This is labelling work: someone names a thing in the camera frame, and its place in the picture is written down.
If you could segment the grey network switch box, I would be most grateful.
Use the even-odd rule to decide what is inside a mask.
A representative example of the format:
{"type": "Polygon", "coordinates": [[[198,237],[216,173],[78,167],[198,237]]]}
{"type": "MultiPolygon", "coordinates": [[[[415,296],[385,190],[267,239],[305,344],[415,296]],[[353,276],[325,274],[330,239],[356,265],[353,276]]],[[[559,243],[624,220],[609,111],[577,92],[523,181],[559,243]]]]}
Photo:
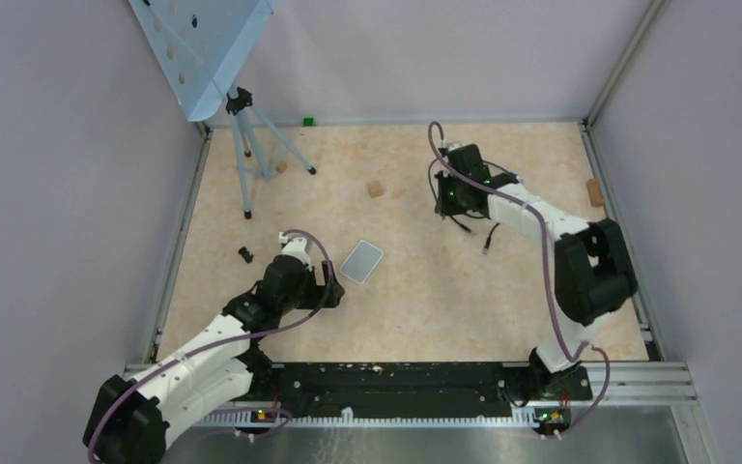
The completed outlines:
{"type": "Polygon", "coordinates": [[[342,276],[356,284],[364,284],[382,261],[381,248],[360,240],[339,268],[342,276]]]}

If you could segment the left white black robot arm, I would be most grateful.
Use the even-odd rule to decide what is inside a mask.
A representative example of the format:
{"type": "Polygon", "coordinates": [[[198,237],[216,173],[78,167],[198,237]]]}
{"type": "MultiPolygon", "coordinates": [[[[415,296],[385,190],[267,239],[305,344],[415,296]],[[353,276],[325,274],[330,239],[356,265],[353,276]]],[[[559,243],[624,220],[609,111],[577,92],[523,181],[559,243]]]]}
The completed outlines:
{"type": "Polygon", "coordinates": [[[339,305],[345,291],[333,264],[322,262],[324,284],[311,264],[280,254],[264,276],[234,297],[198,335],[164,360],[126,379],[105,380],[90,412],[82,443],[91,463],[158,463],[192,425],[222,403],[259,399],[271,374],[259,341],[284,332],[293,309],[313,317],[339,305]]]}

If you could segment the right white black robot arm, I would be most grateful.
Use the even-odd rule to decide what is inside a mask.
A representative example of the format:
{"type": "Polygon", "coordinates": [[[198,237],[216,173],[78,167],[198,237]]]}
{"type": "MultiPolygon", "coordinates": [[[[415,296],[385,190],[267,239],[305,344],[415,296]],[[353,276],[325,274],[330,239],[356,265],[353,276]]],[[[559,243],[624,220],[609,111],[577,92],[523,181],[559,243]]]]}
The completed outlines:
{"type": "Polygon", "coordinates": [[[571,215],[528,190],[509,171],[492,174],[474,144],[436,150],[436,211],[480,214],[512,228],[542,249],[552,334],[528,357],[527,386],[553,398],[567,384],[598,329],[639,289],[625,238],[612,219],[571,215]]]}

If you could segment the small wooden cube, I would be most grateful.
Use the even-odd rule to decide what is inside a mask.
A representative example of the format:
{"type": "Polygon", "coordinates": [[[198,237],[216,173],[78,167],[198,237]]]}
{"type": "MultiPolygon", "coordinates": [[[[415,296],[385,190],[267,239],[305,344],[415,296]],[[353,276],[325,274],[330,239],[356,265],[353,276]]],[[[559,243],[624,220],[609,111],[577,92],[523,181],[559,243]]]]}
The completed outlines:
{"type": "Polygon", "coordinates": [[[377,198],[385,193],[385,187],[380,181],[372,181],[367,184],[368,194],[371,198],[377,198]]]}

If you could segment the small black clip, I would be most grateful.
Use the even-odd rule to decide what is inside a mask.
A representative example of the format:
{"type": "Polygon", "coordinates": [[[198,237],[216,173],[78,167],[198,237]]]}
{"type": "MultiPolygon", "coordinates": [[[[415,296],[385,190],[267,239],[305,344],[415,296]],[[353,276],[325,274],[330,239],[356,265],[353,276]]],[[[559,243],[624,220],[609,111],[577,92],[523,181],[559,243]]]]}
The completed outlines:
{"type": "Polygon", "coordinates": [[[254,259],[253,253],[245,246],[238,249],[238,255],[244,260],[245,263],[251,263],[254,259]]]}

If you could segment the wooden block at right edge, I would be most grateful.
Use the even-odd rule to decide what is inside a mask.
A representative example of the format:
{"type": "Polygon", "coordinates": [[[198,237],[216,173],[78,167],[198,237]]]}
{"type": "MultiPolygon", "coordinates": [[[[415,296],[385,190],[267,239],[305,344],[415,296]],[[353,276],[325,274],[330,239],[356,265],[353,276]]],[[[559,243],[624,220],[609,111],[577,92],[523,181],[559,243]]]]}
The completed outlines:
{"type": "Polygon", "coordinates": [[[605,198],[602,192],[601,183],[598,179],[589,179],[585,183],[587,190],[589,204],[594,208],[603,208],[605,206],[605,198]]]}

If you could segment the blue tripod stand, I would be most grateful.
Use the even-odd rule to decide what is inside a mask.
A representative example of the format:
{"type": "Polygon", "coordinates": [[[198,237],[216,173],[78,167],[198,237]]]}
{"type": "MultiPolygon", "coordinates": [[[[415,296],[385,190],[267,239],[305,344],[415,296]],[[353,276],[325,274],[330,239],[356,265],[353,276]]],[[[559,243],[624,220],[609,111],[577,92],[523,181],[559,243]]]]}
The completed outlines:
{"type": "Polygon", "coordinates": [[[235,148],[235,162],[243,204],[243,216],[252,219],[252,201],[246,176],[251,174],[266,180],[280,173],[285,163],[286,153],[293,155],[310,175],[318,173],[317,168],[298,150],[297,146],[277,127],[253,99],[253,94],[243,87],[233,86],[226,93],[224,109],[232,126],[235,148]],[[277,158],[269,162],[255,133],[247,112],[253,113],[259,121],[281,142],[283,150],[277,158]]]}

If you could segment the blue perforated metal panel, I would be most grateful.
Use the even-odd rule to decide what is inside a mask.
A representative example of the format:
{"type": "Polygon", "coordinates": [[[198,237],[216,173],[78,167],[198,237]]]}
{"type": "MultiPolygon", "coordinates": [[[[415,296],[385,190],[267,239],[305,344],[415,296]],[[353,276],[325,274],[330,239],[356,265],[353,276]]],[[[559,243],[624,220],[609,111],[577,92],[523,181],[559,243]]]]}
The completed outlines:
{"type": "Polygon", "coordinates": [[[267,0],[128,4],[189,122],[216,114],[276,8],[267,0]]]}

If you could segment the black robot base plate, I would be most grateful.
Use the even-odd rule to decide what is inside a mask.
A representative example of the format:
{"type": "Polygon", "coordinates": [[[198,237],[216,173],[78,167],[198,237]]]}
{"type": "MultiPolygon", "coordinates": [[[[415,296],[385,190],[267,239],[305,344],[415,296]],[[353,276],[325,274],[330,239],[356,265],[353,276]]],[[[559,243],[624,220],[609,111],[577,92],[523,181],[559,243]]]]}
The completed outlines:
{"type": "Polygon", "coordinates": [[[241,404],[279,406],[296,419],[509,418],[522,406],[591,401],[584,367],[547,378],[526,362],[286,362],[253,380],[241,404]]]}

